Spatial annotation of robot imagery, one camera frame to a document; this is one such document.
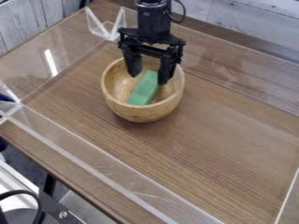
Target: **green sponge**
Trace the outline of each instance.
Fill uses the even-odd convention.
[[[157,88],[157,72],[148,70],[135,87],[133,93],[131,94],[127,103],[131,105],[151,104]]]

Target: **screw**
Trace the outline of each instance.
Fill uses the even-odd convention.
[[[60,218],[65,219],[68,217],[68,213],[67,212],[60,212]]]

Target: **bowl rim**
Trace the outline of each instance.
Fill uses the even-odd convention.
[[[165,98],[164,100],[156,102],[156,103],[152,103],[149,105],[132,105],[132,104],[128,104],[125,102],[121,102],[120,100],[117,100],[112,95],[111,93],[108,92],[108,89],[107,89],[107,86],[104,85],[104,79],[107,77],[107,74],[108,74],[108,70],[111,69],[111,67],[119,63],[119,61],[124,60],[124,57],[121,57],[120,59],[116,59],[109,65],[108,67],[105,68],[103,74],[101,74],[101,79],[100,79],[100,86],[101,86],[101,91],[103,91],[103,94],[105,97],[108,97],[108,99],[115,102],[116,104],[124,106],[124,107],[129,107],[132,109],[149,109],[149,108],[153,108],[153,107],[157,107],[160,106],[161,104],[167,103],[168,101],[171,101],[183,91],[183,88],[184,88],[184,72],[183,72],[183,69],[181,69],[181,66],[180,65],[176,65],[176,69],[179,69],[179,73],[181,75],[181,85],[180,85],[180,89],[179,91],[168,98]]]

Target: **wooden bowl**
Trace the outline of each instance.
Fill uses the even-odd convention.
[[[165,117],[176,108],[183,97],[184,73],[177,65],[173,77],[159,87],[152,104],[136,106],[127,103],[136,84],[147,70],[157,71],[160,60],[143,56],[144,70],[132,78],[127,72],[124,58],[115,60],[101,76],[101,90],[107,105],[113,112],[131,122],[148,123]]]

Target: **black cable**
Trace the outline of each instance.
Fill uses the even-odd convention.
[[[173,0],[173,1],[181,6],[181,19],[180,19],[180,20],[176,20],[176,19],[172,17],[172,15],[171,15],[171,13],[169,13],[168,10],[165,10],[165,13],[167,13],[168,18],[169,18],[176,24],[180,24],[180,23],[184,21],[184,19],[185,19],[185,7],[184,7],[183,2],[181,2],[180,0]]]
[[[41,205],[41,202],[39,200],[36,193],[25,191],[25,190],[16,190],[16,191],[10,191],[10,192],[5,192],[5,193],[0,194],[0,201],[17,195],[17,194],[28,194],[35,198],[35,200],[37,202],[37,212],[36,212],[32,224],[37,224],[39,220],[41,218],[41,214],[43,214],[43,205]]]

